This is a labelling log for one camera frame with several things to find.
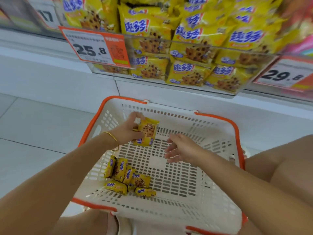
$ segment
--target bangle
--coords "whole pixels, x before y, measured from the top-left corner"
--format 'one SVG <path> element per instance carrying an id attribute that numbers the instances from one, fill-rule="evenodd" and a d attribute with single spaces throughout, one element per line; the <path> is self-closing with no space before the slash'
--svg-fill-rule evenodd
<path id="1" fill-rule="evenodd" d="M 113 134 L 111 134 L 111 133 L 109 133 L 109 132 L 103 132 L 103 133 L 107 133 L 107 134 L 109 134 L 109 135 L 111 135 L 112 136 L 112 138 L 114 138 L 114 140 L 117 142 L 117 139 L 113 136 Z M 118 144 L 118 142 L 117 142 L 117 150 L 111 150 L 111 151 L 113 151 L 113 152 L 117 152 L 118 150 L 119 150 L 119 144 Z"/>

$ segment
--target white plastic basket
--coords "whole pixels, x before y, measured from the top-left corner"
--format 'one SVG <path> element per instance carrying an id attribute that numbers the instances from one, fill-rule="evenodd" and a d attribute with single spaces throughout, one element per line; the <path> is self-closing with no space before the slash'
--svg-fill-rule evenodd
<path id="1" fill-rule="evenodd" d="M 160 121 L 153 145 L 138 147 L 128 143 L 118 152 L 107 151 L 88 173 L 73 202 L 140 221 L 179 226 L 186 232 L 237 234 L 245 217 L 234 202 L 200 168 L 184 162 L 169 164 L 164 159 L 169 134 L 182 133 L 244 168 L 236 124 L 197 111 L 111 96 L 101 104 L 80 145 L 118 126 L 132 111 Z M 127 158 L 137 173 L 150 175 L 150 187 L 157 191 L 157 196 L 140 198 L 134 193 L 123 196 L 103 189 L 103 173 L 111 154 Z"/>

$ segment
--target person's left hand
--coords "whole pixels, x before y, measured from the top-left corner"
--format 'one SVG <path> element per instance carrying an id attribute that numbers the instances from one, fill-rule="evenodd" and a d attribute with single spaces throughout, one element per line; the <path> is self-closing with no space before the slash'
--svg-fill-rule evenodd
<path id="1" fill-rule="evenodd" d="M 134 128 L 138 128 L 138 125 L 135 123 L 136 118 L 145 120 L 143 114 L 139 112 L 131 112 L 128 119 L 123 124 L 109 131 L 117 139 L 119 145 L 124 145 L 129 141 L 144 137 L 143 132 L 133 131 Z"/>

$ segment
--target forearm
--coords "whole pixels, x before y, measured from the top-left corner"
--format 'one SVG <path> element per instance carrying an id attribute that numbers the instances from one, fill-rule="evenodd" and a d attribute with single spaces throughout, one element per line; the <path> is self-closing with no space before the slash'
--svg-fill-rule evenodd
<path id="1" fill-rule="evenodd" d="M 197 164 L 264 234 L 313 234 L 309 205 L 204 149 Z"/>
<path id="2" fill-rule="evenodd" d="M 0 234 L 45 234 L 94 164 L 116 146 L 109 134 L 100 134 L 0 199 L 0 221 L 5 224 Z"/>

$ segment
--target person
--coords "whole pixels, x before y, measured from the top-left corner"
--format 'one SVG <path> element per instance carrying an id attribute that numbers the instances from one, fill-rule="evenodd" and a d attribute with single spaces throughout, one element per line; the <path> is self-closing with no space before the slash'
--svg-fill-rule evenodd
<path id="1" fill-rule="evenodd" d="M 61 217 L 76 190 L 105 151 L 143 137 L 136 118 L 101 133 L 29 178 L 0 199 L 0 234 L 112 234 L 118 223 L 90 209 Z M 313 136 L 309 135 L 246 160 L 246 171 L 198 146 L 183 134 L 170 134 L 164 157 L 200 167 L 247 215 L 246 234 L 313 234 Z"/>

